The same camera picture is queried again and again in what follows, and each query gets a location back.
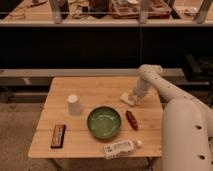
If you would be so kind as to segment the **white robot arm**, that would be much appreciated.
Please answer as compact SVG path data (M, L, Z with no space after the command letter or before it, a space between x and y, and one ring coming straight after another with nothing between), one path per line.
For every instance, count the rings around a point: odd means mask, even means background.
M162 77L160 65L138 69L134 95L143 98L150 86L167 101L162 115L162 170L213 171L209 138L213 109Z

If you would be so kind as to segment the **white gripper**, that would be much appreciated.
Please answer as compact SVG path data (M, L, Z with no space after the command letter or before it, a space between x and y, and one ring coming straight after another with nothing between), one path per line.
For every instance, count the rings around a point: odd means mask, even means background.
M133 95L137 98L143 98L147 93L151 84L142 78L138 78L133 88Z

